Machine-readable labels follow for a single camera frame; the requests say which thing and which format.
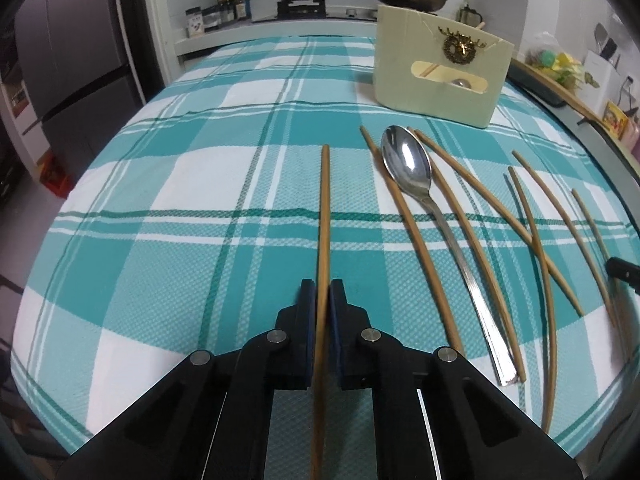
spoon in pan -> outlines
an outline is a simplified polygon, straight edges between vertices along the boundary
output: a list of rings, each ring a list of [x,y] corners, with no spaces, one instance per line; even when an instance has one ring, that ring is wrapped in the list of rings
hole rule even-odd
[[[440,227],[478,313],[480,326],[489,347],[500,385],[506,386],[514,383],[518,377],[507,343],[498,330],[494,317],[480,292],[478,282],[471,272],[453,231],[429,193],[431,189],[429,154],[414,134],[402,126],[389,126],[382,135],[380,145],[382,159],[391,177],[400,189],[420,202],[427,213],[433,214]]]

chopstick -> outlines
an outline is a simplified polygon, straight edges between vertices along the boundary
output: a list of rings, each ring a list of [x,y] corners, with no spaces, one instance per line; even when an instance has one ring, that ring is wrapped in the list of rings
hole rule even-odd
[[[362,136],[364,137],[364,140],[369,147],[369,151],[373,156],[373,160],[378,167],[380,174],[385,179],[385,183],[389,190],[389,193],[391,193],[391,196],[398,206],[400,215],[404,220],[404,225],[409,231],[409,236],[414,244],[415,252],[417,253],[418,259],[422,264],[422,268],[427,275],[427,282],[429,283],[431,294],[433,295],[433,300],[435,301],[438,312],[440,313],[440,318],[442,320],[442,324],[444,325],[444,331],[447,335],[447,341],[454,350],[462,355],[465,355],[465,349],[462,345],[462,339],[460,339],[458,327],[456,326],[456,321],[453,318],[453,313],[451,312],[449,301],[447,301],[447,296],[445,295],[444,288],[442,287],[442,282],[440,281],[438,272],[436,271],[435,265],[433,264],[433,260],[431,259],[429,251],[427,249],[427,245],[424,240],[422,240],[422,235],[420,234],[420,229],[418,229],[418,225],[415,222],[414,216],[409,210],[409,206],[406,204],[406,201],[404,200],[404,196],[402,195],[398,184],[396,184],[396,182],[391,178],[388,171],[386,170],[385,165],[382,162],[380,150],[371,139],[369,132],[364,126],[360,127],[360,132],[362,133]]]
[[[477,28],[478,30],[482,30],[484,28],[484,26],[486,25],[486,22],[481,22],[478,23],[476,25],[475,28]],[[438,63],[434,63],[431,66],[428,66],[426,69],[424,69],[424,71],[420,74],[420,77],[427,77],[430,73],[434,72],[437,67],[439,67],[440,65]]]
[[[527,201],[527,196],[522,189],[520,179],[512,166],[509,166],[509,174],[516,187],[522,208],[527,216],[529,228],[531,229],[531,238],[533,240],[533,252],[540,262],[540,275],[545,289],[546,318],[547,318],[547,337],[549,341],[549,368],[548,377],[545,383],[544,402],[542,410],[542,430],[548,434],[551,428],[551,418],[554,414],[554,403],[556,400],[556,380],[558,377],[558,339],[556,334],[556,310],[554,307],[554,297],[551,292],[551,282],[549,280],[549,269],[546,266],[546,258],[544,257],[544,249],[542,248],[542,240],[536,226],[536,219]]]
[[[513,328],[511,314],[507,309],[507,304],[504,301],[504,296],[502,295],[502,291],[500,290],[500,285],[498,284],[498,280],[496,280],[495,278],[494,270],[492,269],[489,261],[486,259],[486,254],[484,254],[484,250],[482,250],[480,240],[478,240],[476,232],[474,231],[473,227],[471,227],[471,223],[466,217],[466,214],[462,209],[458,198],[449,187],[449,184],[447,184],[447,181],[440,173],[440,170],[436,166],[436,163],[433,159],[431,159],[431,171],[433,171],[433,176],[435,177],[436,184],[442,190],[442,193],[447,199],[447,202],[449,202],[451,209],[458,217],[458,222],[460,222],[462,230],[465,232],[466,239],[469,241],[469,245],[476,255],[479,267],[484,274],[484,278],[494,300],[494,305],[498,309],[498,313],[500,314],[500,318],[502,319],[504,330],[506,332],[509,345],[511,346],[511,353],[513,354],[513,364],[515,365],[516,371],[518,372],[518,377],[520,377],[520,382],[525,382],[527,380],[527,371],[524,366],[524,361],[522,360],[520,345],[518,345],[518,337],[516,336],[516,331]]]
[[[314,374],[312,391],[314,396],[314,426],[311,437],[311,479],[322,477],[322,455],[324,453],[324,361],[327,301],[329,295],[330,251],[331,251],[331,173],[329,146],[322,147],[320,167],[320,220],[318,233],[318,304],[316,311],[316,346],[314,352]]]
[[[575,241],[578,244],[578,247],[580,247],[580,252],[582,252],[582,256],[584,257],[585,261],[587,262],[587,265],[589,266],[589,269],[591,270],[591,273],[593,274],[593,278],[596,280],[596,284],[598,285],[598,290],[600,291],[600,295],[602,296],[602,299],[604,300],[604,305],[605,305],[605,307],[607,309],[607,312],[609,313],[609,319],[611,320],[611,324],[613,326],[616,326],[616,319],[615,319],[615,316],[613,314],[613,308],[611,306],[611,299],[609,297],[609,292],[607,291],[607,287],[604,284],[604,280],[600,276],[600,273],[598,272],[598,269],[596,268],[596,264],[594,263],[593,258],[591,257],[591,255],[589,254],[589,250],[587,249],[587,246],[585,245],[584,241],[582,240],[582,237],[580,236],[580,233],[575,228],[573,222],[571,222],[571,219],[569,218],[569,215],[566,213],[566,211],[562,207],[561,203],[558,202],[558,199],[554,196],[554,194],[551,192],[549,187],[545,184],[545,181],[540,178],[540,176],[536,173],[536,171],[533,170],[533,168],[529,165],[529,163],[526,160],[524,160],[523,156],[520,155],[516,150],[513,150],[511,153],[513,153],[513,156],[518,160],[518,162],[522,165],[522,167],[525,170],[527,170],[527,173],[529,173],[531,175],[533,180],[535,180],[536,183],[540,186],[540,189],[542,189],[542,191],[545,193],[546,197],[549,199],[549,201],[556,208],[556,211],[558,211],[558,214],[562,217],[562,220],[564,220],[564,224],[567,226],[567,228],[569,229],[571,234],[574,236]]]
[[[530,248],[533,248],[533,240],[529,232],[525,229],[524,225],[522,225],[518,219],[504,206],[502,202],[500,202],[494,195],[489,191],[485,186],[483,186],[476,177],[474,177],[471,172],[469,172],[462,164],[460,164],[455,158],[453,158],[449,153],[447,153],[443,148],[441,148],[434,140],[431,140],[420,130],[416,130],[415,134],[418,138],[424,142],[427,146],[429,146],[434,152],[436,152],[440,157],[449,164],[454,170],[458,172],[458,174],[464,178],[471,187],[473,187],[490,205],[493,207],[499,214],[504,218],[507,223],[513,228],[514,231],[518,234],[522,241],[526,243]],[[575,311],[579,316],[584,316],[584,311],[578,302],[578,298],[571,290],[569,283],[564,278],[560,270],[556,267],[556,264],[553,263],[553,260],[545,253],[545,259],[547,267],[549,268],[549,273],[556,280],[556,283],[560,286],[564,294],[569,299],[569,302],[574,306]]]
[[[580,198],[580,195],[578,194],[577,190],[572,189],[571,190],[571,194],[574,196],[575,201],[578,203],[578,206],[580,206],[580,211],[582,211],[582,214],[586,218],[587,223],[589,224],[589,227],[591,228],[591,231],[593,232],[593,236],[596,238],[596,243],[598,244],[598,247],[600,248],[600,252],[602,253],[602,256],[604,257],[604,260],[607,261],[609,259],[609,251],[607,250],[607,246],[604,244],[604,240],[602,239],[602,236],[600,235],[600,231],[598,230],[598,227],[597,227],[596,223],[593,221],[593,218],[591,217],[591,213],[589,213],[589,210],[587,209],[587,206],[584,205],[584,202]]]
[[[602,239],[602,235],[600,234],[600,230],[598,229],[598,227],[596,225],[596,222],[593,221],[593,217],[591,216],[591,213],[587,209],[587,206],[582,201],[582,198],[578,194],[578,191],[576,189],[572,189],[571,190],[571,194],[574,196],[575,201],[578,203],[578,206],[580,206],[580,211],[582,211],[582,214],[586,218],[587,223],[589,224],[589,227],[591,228],[591,231],[593,232],[593,236],[594,236],[594,238],[596,238],[596,243],[598,244],[598,247],[600,248],[600,252],[602,253],[602,257],[604,258],[604,261],[606,262],[610,258],[610,254],[609,254],[609,250],[607,249],[607,246],[604,244],[604,240]],[[611,285],[612,285],[612,294],[613,294],[614,298],[618,297],[619,294],[625,294],[626,295],[626,291],[624,291],[620,287],[620,282],[618,280],[612,280]],[[622,342],[622,351],[623,351],[623,354],[625,355],[625,361],[626,361],[627,354],[628,354],[626,349],[629,348],[629,345],[628,345],[627,342],[628,341],[632,341],[633,337],[631,336],[631,334],[628,331],[628,326],[626,324],[624,324],[624,323],[620,323],[620,311],[619,311],[618,307],[614,304],[613,301],[611,301],[611,306],[612,306],[612,312],[616,316],[616,323],[618,324],[618,329],[620,330],[620,339],[621,339],[621,342]]]

plaid tablecloth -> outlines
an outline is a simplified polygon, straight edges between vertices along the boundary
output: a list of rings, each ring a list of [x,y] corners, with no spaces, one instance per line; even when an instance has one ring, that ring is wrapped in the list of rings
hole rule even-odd
[[[590,157],[564,128],[504,86],[479,130],[376,103],[369,38],[272,38],[211,54],[145,106],[98,156],[44,240],[20,306],[12,369],[21,394],[73,451],[189,352],[240,348],[273,327],[300,281],[314,278],[320,146],[331,146],[332,276],[372,325],[404,345],[446,344],[414,248],[359,133],[420,128],[520,218],[508,181],[517,149],[540,172],[603,259],[570,194],[575,187],[609,251],[640,261],[640,240]],[[512,229],[443,161],[493,264],[529,379],[502,390],[542,416],[546,351],[538,267]],[[559,371],[551,435],[580,451],[636,373],[580,251],[555,209],[518,168],[545,249],[587,313],[552,283]],[[434,198],[474,259],[446,200]],[[452,306],[467,357],[495,382],[478,318],[441,233],[411,199]],[[633,314],[635,297],[616,303]],[[373,478],[367,392],[332,393],[327,457],[335,478]],[[275,400],[268,477],[301,478],[310,441],[308,395]]]

metal screw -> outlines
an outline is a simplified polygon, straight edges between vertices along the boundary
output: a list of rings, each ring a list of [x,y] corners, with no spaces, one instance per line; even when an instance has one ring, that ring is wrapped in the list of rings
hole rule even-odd
[[[211,354],[206,350],[196,350],[189,356],[189,361],[192,365],[201,366],[205,365],[211,359]]]
[[[441,361],[452,363],[458,358],[458,352],[456,352],[453,348],[443,346],[440,350],[438,350],[438,357]]]
[[[267,334],[267,341],[269,343],[282,343],[287,338],[287,333],[284,330],[271,330]]]
[[[382,334],[380,333],[380,330],[376,330],[375,328],[366,328],[360,332],[360,337],[363,338],[364,341],[375,343],[382,337]]]

black plastic bracket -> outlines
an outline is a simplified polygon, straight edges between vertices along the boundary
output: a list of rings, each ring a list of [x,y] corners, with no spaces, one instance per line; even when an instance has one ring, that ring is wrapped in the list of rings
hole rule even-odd
[[[640,294],[640,267],[615,256],[609,258],[604,267],[610,277],[625,282],[636,294]]]
[[[342,280],[329,297],[338,382],[371,388],[379,479],[432,480],[437,468],[445,479],[582,480],[575,461],[462,355],[408,349],[371,330]]]
[[[197,350],[76,451],[58,480],[254,480],[264,475],[274,390],[310,385],[316,288],[241,350]]]

